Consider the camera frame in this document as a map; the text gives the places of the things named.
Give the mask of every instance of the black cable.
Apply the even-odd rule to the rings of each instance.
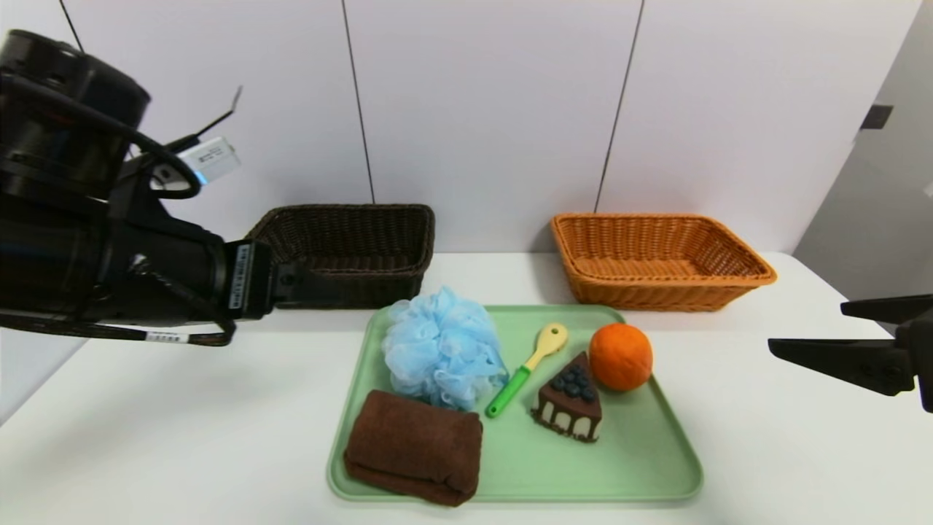
[[[56,107],[57,109],[60,109],[61,111],[71,114],[80,121],[96,124],[98,127],[103,128],[107,132],[122,136],[130,140],[133,142],[133,144],[139,146],[140,150],[151,153],[154,157],[157,157],[164,163],[169,164],[188,183],[188,187],[184,190],[170,192],[165,190],[156,190],[154,191],[156,197],[161,199],[190,199],[201,191],[201,182],[198,180],[197,176],[194,175],[194,172],[191,171],[191,168],[188,167],[187,164],[183,163],[181,159],[174,156],[163,145],[159,144],[155,140],[152,140],[148,136],[143,135],[135,128],[113,119],[92,107],[83,106],[59,92],[56,92],[26,78],[11,75],[9,73],[3,73],[0,74],[0,85],[2,85],[4,89],[20,92],[25,94],[27,97],[31,96],[34,99],[40,100],[46,104]]]
[[[206,126],[201,128],[201,130],[198,133],[194,134],[194,136],[204,135],[205,133],[210,131],[211,128],[218,125],[220,122],[225,121],[230,115],[232,115],[236,111],[236,105],[238,102],[240,102],[240,95],[242,93],[243,93],[243,86],[240,86],[236,89],[236,93],[233,95],[233,103],[230,104],[230,109],[228,109],[227,112],[224,113],[223,115],[214,119],[214,121],[212,121],[210,124],[207,124]]]
[[[71,35],[75,38],[77,42],[77,48],[84,52],[84,46],[81,45],[81,39],[77,37],[77,31],[75,31],[75,25],[71,23],[71,15],[68,14],[68,7],[64,6],[64,0],[59,0],[59,6],[62,6],[62,12],[64,13],[64,18],[68,21],[68,27],[71,28]]]
[[[193,307],[199,314],[204,315],[223,330],[223,333],[193,333],[188,337],[188,342],[192,345],[202,345],[205,347],[224,347],[233,339],[233,333],[236,332],[236,323],[227,318],[213,304],[205,301],[200,295],[184,284],[172,279],[171,277],[160,274],[145,255],[137,254],[130,265],[130,272],[138,276],[152,277],[156,279],[166,290],[170,291],[176,297]]]
[[[0,326],[24,332],[71,335],[72,337],[94,337],[96,339],[125,339],[145,341],[146,332],[132,328],[118,328],[103,324],[82,323],[71,320],[36,319],[0,314]]]
[[[164,276],[154,270],[144,255],[136,255],[130,272],[141,277],[150,277],[157,280],[166,290],[186,304],[193,307],[199,314],[204,315],[223,330],[222,333],[193,333],[188,336],[188,343],[202,347],[225,347],[233,340],[236,332],[236,323],[228,319],[214,305],[208,303],[197,293],[184,284]],[[130,341],[146,341],[153,333],[133,328],[119,328],[104,324],[78,322],[72,320],[37,319],[23,316],[0,314],[0,326],[23,330],[25,332],[49,333],[52,335],[71,335],[73,337],[93,337],[95,339],[122,339]],[[164,341],[174,342],[174,338],[165,338]]]

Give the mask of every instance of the yellow spoon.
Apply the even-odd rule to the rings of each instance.
[[[508,384],[499,391],[495,399],[493,399],[493,402],[489,403],[489,406],[486,407],[486,416],[496,418],[499,414],[502,414],[508,402],[511,401],[516,392],[522,388],[522,385],[528,380],[528,377],[531,375],[532,371],[535,370],[537,364],[550,354],[557,353],[566,344],[567,327],[563,326],[563,324],[553,322],[542,328],[541,332],[537,334],[537,348],[535,348],[535,353],[532,354],[531,359],[526,361],[525,364],[515,371],[515,376],[512,376]]]

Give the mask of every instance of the chocolate cake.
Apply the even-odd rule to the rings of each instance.
[[[532,403],[531,415],[541,425],[584,443],[599,439],[603,407],[586,352],[581,352],[541,387]]]

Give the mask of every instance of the white table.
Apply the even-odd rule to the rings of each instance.
[[[704,468],[682,504],[351,504],[325,467],[371,312],[276,312],[228,348],[94,341],[0,427],[0,523],[929,523],[933,417],[771,356],[887,338],[802,264],[715,314],[631,312]],[[557,256],[439,254],[424,290],[573,302]]]

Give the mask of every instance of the dark brown wicker basket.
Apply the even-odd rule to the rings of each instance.
[[[424,205],[285,206],[246,237],[270,245],[276,263],[302,263],[337,284],[341,299],[315,308],[381,308],[421,289],[434,253],[434,212]]]

